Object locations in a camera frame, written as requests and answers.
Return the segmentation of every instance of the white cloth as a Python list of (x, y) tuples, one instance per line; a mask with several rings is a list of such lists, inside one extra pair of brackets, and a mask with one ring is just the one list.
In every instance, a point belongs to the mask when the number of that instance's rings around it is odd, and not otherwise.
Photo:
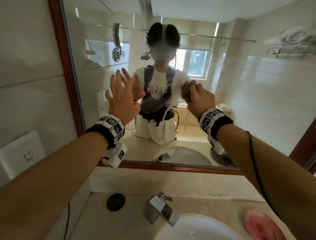
[(287, 31), (281, 32), (278, 36), (271, 38), (264, 42), (264, 44), (270, 43), (284, 43), (287, 45), (289, 42), (300, 43), (295, 45), (311, 45), (316, 42), (316, 25), (307, 24), (303, 26), (298, 26)]
[[(138, 74), (141, 87), (144, 88), (144, 70), (145, 68), (139, 68), (135, 71), (135, 74)], [(190, 81), (190, 78), (182, 71), (176, 70), (176, 73), (173, 77), (171, 85), (171, 99), (169, 100), (169, 108), (176, 106), (179, 102), (183, 102), (181, 99), (181, 86), (185, 81)], [(154, 99), (160, 99), (167, 89), (167, 79), (166, 73), (159, 73), (154, 67), (153, 77), (148, 85), (148, 91)], [(170, 142), (176, 138), (176, 124), (174, 119), (163, 120), (159, 123), (159, 126), (156, 127), (156, 122), (151, 120), (144, 119), (142, 116), (137, 115), (136, 117), (136, 136), (143, 138), (151, 138), (154, 142), (159, 145)]]

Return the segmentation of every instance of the sink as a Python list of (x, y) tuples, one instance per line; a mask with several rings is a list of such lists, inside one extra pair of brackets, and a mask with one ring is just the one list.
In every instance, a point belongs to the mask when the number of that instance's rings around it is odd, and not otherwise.
[(154, 240), (243, 240), (227, 225), (198, 214), (181, 214), (174, 227), (164, 224)]
[(168, 153), (171, 157), (163, 160), (163, 163), (175, 163), (175, 164), (184, 164), (184, 165), (203, 165), (203, 166), (211, 166), (211, 161), (205, 157), (203, 154), (195, 151), (193, 149), (189, 149), (186, 147), (172, 147), (172, 148), (164, 148), (155, 153), (153, 161), (157, 159), (159, 156)]

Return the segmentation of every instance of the wristband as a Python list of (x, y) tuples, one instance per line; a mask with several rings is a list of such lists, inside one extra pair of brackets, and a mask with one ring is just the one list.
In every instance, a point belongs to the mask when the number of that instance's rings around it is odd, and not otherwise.
[(125, 126), (117, 117), (113, 115), (105, 115), (86, 131), (86, 133), (88, 132), (98, 132), (104, 136), (109, 144), (107, 149), (110, 149), (115, 148), (117, 142), (123, 137)]
[(226, 124), (233, 124), (233, 121), (218, 109), (211, 108), (198, 118), (201, 129), (208, 135), (208, 141), (217, 153), (221, 154), (222, 146), (217, 140), (218, 130)]

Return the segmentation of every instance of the white wall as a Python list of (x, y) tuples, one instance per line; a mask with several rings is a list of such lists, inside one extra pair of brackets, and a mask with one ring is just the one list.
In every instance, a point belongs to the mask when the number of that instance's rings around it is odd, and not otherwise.
[(221, 89), (235, 124), (289, 155), (316, 116), (316, 57), (263, 56), (264, 41), (282, 30), (316, 23), (316, 1), (301, 0), (248, 22), (231, 81)]
[[(0, 32), (0, 146), (35, 129), (50, 154), (76, 130), (47, 1), (1, 1)], [(85, 183), (72, 198), (69, 234), (90, 192)], [(46, 239), (63, 239), (66, 221)]]

